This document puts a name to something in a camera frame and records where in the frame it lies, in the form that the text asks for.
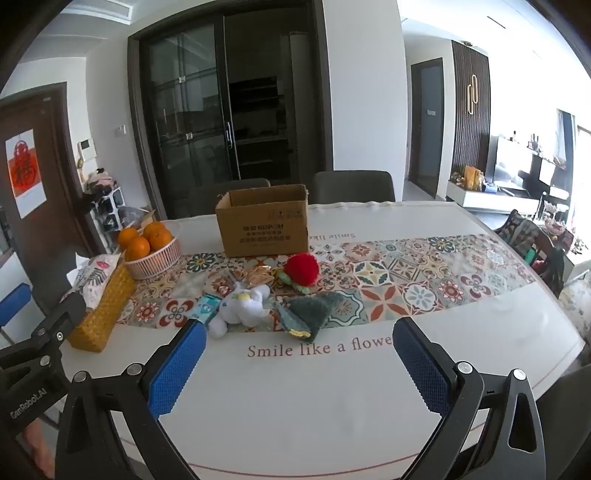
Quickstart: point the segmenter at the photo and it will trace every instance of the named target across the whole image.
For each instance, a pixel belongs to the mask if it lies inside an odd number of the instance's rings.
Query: door handle
[[[231,150],[234,148],[234,141],[232,140],[232,127],[230,126],[230,122],[226,122],[224,131],[226,132],[226,142],[228,142],[228,149]]]

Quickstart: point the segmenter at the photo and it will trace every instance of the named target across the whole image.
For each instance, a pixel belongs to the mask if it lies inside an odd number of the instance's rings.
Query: fruit basket
[[[172,267],[181,257],[181,245],[178,241],[180,225],[171,220],[162,223],[170,231],[173,239],[166,246],[157,252],[149,254],[147,257],[125,262],[129,274],[134,280],[146,280],[155,277]]]

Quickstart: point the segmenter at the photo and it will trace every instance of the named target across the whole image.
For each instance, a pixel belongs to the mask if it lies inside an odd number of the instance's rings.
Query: table runner
[[[535,281],[515,253],[485,233],[342,244],[314,243],[320,275],[311,288],[338,291],[343,303],[325,328],[395,320],[449,309],[500,295]],[[167,272],[140,281],[118,323],[181,327],[203,293],[227,293],[229,271],[257,265],[281,267],[285,255],[228,258],[223,253],[184,255]],[[297,293],[277,280],[271,300]],[[282,332],[275,311],[255,328],[230,325],[230,332]]]

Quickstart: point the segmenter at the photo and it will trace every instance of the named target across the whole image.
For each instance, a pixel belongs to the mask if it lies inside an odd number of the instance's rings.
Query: gray chair
[[[310,203],[395,201],[392,177],[387,171],[321,171],[312,180]]]
[[[558,379],[536,402],[547,480],[588,478],[591,468],[591,365]]]
[[[270,186],[271,184],[267,179],[246,179],[213,183],[205,187],[199,187],[189,195],[189,211],[191,216],[212,215],[216,213],[216,205],[220,196],[223,196],[226,192]]]

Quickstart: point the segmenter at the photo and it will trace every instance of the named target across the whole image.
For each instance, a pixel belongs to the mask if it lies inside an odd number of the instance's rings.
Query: wall
[[[86,107],[86,59],[84,57],[60,57],[19,63],[12,72],[0,98],[22,90],[67,83],[68,123],[74,158],[78,159],[78,142],[90,138],[88,110]],[[96,169],[96,163],[85,163],[83,172]]]
[[[441,168],[437,195],[445,198],[447,181],[452,171],[454,133],[456,129],[456,78],[453,65],[452,42],[444,38],[424,35],[408,35],[404,38],[406,52],[407,83],[408,83],[408,135],[407,160],[405,174],[408,177],[410,167],[410,145],[413,115],[413,93],[411,82],[411,65],[422,61],[443,58],[444,117],[443,146],[441,148]]]
[[[407,78],[396,2],[324,0],[335,170],[385,170],[402,199]]]
[[[127,37],[201,4],[178,0],[134,22],[87,56],[86,97],[99,164],[124,188],[129,205],[148,200],[131,128]],[[407,136],[404,43],[396,2],[324,0],[333,108],[335,170],[389,171],[402,198]],[[117,137],[115,128],[127,134]]]

